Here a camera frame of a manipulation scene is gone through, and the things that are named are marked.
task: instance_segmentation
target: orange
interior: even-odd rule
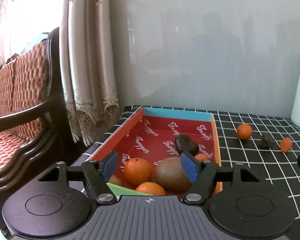
[[[292,147],[292,141],[290,138],[284,138],[280,143],[280,149],[282,152],[286,153],[288,152]]]
[[[133,158],[126,163],[123,175],[131,185],[138,186],[150,180],[152,166],[145,159]]]
[[[237,128],[237,136],[241,140],[248,140],[252,135],[252,128],[250,125],[243,123]]]
[[[136,188],[136,191],[157,196],[166,194],[163,187],[154,182],[144,182]]]
[[[205,161],[205,160],[211,161],[210,158],[209,158],[207,155],[205,155],[204,153],[197,154],[197,155],[195,156],[195,158],[196,158],[199,162],[202,162],[202,161]]]

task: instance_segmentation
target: metal screw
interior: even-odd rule
[[[201,196],[196,193],[191,193],[191,194],[186,195],[186,199],[191,202],[196,202],[201,199]]]
[[[113,200],[113,198],[114,198],[113,195],[109,193],[103,193],[98,196],[98,199],[103,202],[111,201]]]

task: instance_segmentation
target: kiwi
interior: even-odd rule
[[[121,186],[121,180],[115,175],[111,176],[111,178],[109,179],[109,183]]]
[[[166,189],[185,192],[191,187],[191,182],[181,167],[180,157],[170,157],[162,160],[156,168],[158,184]]]

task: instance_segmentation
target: wooden armchair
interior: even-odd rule
[[[0,229],[4,201],[56,161],[80,155],[63,97],[59,28],[0,70]]]

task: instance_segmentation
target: gray ribbed plate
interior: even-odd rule
[[[80,229],[60,240],[235,240],[215,228],[203,209],[177,196],[122,196],[97,208]],[[288,240],[285,236],[277,240]]]

